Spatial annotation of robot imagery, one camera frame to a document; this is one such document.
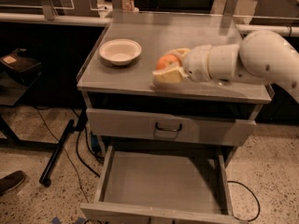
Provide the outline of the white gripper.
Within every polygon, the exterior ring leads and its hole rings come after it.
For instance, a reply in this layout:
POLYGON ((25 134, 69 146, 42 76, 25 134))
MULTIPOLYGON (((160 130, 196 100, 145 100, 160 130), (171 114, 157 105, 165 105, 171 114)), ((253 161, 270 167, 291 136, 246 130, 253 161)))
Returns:
POLYGON ((208 82, 211 80, 208 73, 211 49, 211 45, 197 46, 191 50, 188 48, 171 49, 167 54, 172 54, 180 60, 183 59, 182 66, 184 69, 180 66, 169 66, 162 70, 153 71, 152 74, 161 83, 180 83, 187 77, 193 82, 208 82))

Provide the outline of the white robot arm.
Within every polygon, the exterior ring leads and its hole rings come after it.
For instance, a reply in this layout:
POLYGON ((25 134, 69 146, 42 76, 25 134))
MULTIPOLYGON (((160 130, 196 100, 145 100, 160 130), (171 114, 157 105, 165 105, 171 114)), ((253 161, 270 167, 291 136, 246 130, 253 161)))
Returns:
POLYGON ((254 31, 240 44, 172 49, 152 71, 160 83, 224 80, 249 84, 274 83, 299 102, 299 53, 281 35, 254 31))

